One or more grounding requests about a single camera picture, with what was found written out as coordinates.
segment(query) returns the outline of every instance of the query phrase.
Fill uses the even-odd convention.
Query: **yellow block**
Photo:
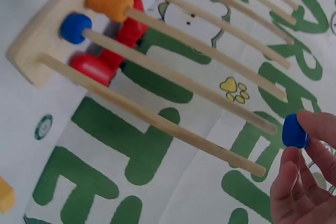
[[[0,212],[5,215],[15,204],[15,191],[0,177]]]

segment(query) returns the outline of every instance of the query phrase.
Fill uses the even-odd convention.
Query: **wooden bead toy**
[[[245,76],[246,78],[250,79],[251,81],[258,84],[260,87],[268,91],[269,93],[273,94],[277,98],[281,100],[286,99],[286,93],[277,88],[273,83],[266,80],[264,77],[258,75],[257,73],[251,71],[250,69],[246,68],[245,66],[241,65],[236,60],[226,56],[225,54],[219,52],[218,50],[208,46],[206,43],[191,37],[190,35],[166,25],[164,22],[151,18],[140,12],[139,10],[129,8],[125,13],[128,17],[139,21],[140,23],[146,24],[168,36],[178,39],[180,42],[185,43],[187,46],[190,46],[197,51],[227,65],[228,67],[232,68],[233,70],[237,71],[241,75]]]
[[[76,15],[79,17],[77,21],[74,20]],[[275,127],[274,125],[267,122],[265,119],[261,118],[260,116],[249,112],[248,110],[245,110],[243,107],[240,107],[234,103],[229,102],[227,99],[225,99],[223,96],[219,95],[218,93],[198,84],[195,83],[193,80],[174,72],[173,70],[170,70],[166,68],[163,65],[160,65],[158,63],[155,63],[148,59],[145,55],[136,52],[134,50],[129,49],[128,47],[125,47],[123,44],[118,43],[117,41],[110,39],[104,35],[98,34],[91,29],[85,28],[84,25],[81,24],[81,22],[84,19],[82,18],[82,14],[72,13],[70,14],[62,23],[62,27],[67,33],[65,34],[66,38],[74,38],[79,37],[80,35],[87,37],[91,41],[95,42],[97,45],[113,50],[114,52],[118,52],[118,46],[122,45],[120,49],[120,54],[123,55],[126,59],[133,61],[134,63],[143,66],[144,68],[149,69],[150,71],[157,73],[166,79],[191,90],[192,92],[195,92],[199,94],[200,96],[203,96],[204,98],[216,103],[217,105],[221,106],[224,109],[227,109],[228,111],[231,111],[232,113],[236,114],[237,116],[240,116],[244,118],[246,121],[256,125],[257,127],[260,127],[264,129],[267,132],[274,133]]]
[[[271,48],[263,45],[261,42],[259,42],[254,37],[246,34],[244,31],[235,28],[232,26],[229,22],[222,20],[207,11],[197,7],[196,5],[193,5],[187,1],[184,0],[166,0],[167,2],[173,3],[177,6],[179,6],[182,9],[185,9],[189,11],[190,13],[195,14],[196,16],[199,16],[200,18],[205,19],[206,21],[214,24],[215,26],[220,27],[222,30],[227,31],[228,33],[236,36],[237,38],[241,39],[242,41],[246,42],[247,44],[253,46],[258,51],[262,52],[264,55],[268,56],[270,59],[276,61],[281,66],[283,66],[286,69],[290,68],[290,63],[287,59],[285,59],[282,55],[275,52]]]
[[[309,144],[309,135],[298,122],[297,115],[291,114],[285,118],[282,128],[282,142],[285,146],[302,149]]]
[[[90,54],[76,54],[69,64],[77,71],[104,86],[108,86],[116,74],[102,59]]]
[[[0,177],[0,213],[5,215],[15,205],[14,189]]]
[[[134,0],[86,0],[86,5],[97,13],[104,13],[114,22],[124,23],[126,10],[133,7]]]
[[[290,67],[289,62],[281,55],[263,45],[252,36],[208,13],[206,10],[202,10],[183,0],[166,1],[226,30],[252,45],[269,58],[277,61],[285,68]],[[252,10],[242,7],[233,0],[220,1],[228,2],[229,5],[246,13],[279,37],[285,39],[288,43],[292,42]],[[293,17],[286,14],[272,2],[268,0],[259,1],[269,6],[291,24],[295,23]],[[149,26],[227,65],[277,98],[281,100],[286,99],[285,92],[235,59],[228,57],[224,53],[179,29],[147,16],[143,10],[134,8],[136,6],[137,3],[134,3],[134,0],[51,0],[13,42],[8,50],[8,58],[20,70],[23,76],[37,87],[45,85],[50,80],[50,77],[57,72],[70,81],[83,86],[90,92],[101,96],[105,100],[144,120],[148,124],[155,126],[157,129],[252,174],[263,176],[265,168],[262,166],[166,120],[106,87],[109,80],[116,73],[116,66],[119,66],[123,58],[125,58],[206,98],[270,134],[274,134],[277,130],[276,126],[272,123],[242,106],[230,102],[212,89],[131,49],[130,47],[135,46],[135,40],[138,40],[139,36],[145,33],[146,26]],[[121,31],[117,37],[119,41],[92,30],[92,19],[97,13],[104,13],[115,22],[125,22],[124,31]],[[132,33],[133,29],[137,32],[136,36],[128,35],[128,33]],[[64,57],[70,56],[76,50],[76,45],[83,42],[85,38],[104,48],[101,56],[93,58],[91,55],[77,55],[70,61],[73,68],[62,63]]]

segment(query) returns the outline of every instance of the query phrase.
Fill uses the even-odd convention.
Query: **hand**
[[[300,111],[298,121],[310,135],[306,152],[325,179],[336,186],[336,157],[319,141],[336,148],[336,116]],[[276,224],[336,223],[336,197],[318,186],[301,152],[295,147],[286,148],[282,154],[270,200]]]

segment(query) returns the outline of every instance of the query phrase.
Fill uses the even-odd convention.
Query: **yellow paw print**
[[[237,101],[240,104],[244,104],[246,100],[250,99],[249,94],[246,92],[247,87],[242,83],[237,84],[233,77],[228,77],[219,87],[227,92],[226,97],[232,102]]]

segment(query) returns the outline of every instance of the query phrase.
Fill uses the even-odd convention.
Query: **blue bead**
[[[299,124],[296,114],[288,115],[283,124],[282,142],[285,146],[302,149],[308,145],[309,135]]]
[[[84,14],[71,13],[63,21],[59,33],[63,39],[77,45],[85,40],[82,32],[86,28],[92,28],[92,20]]]

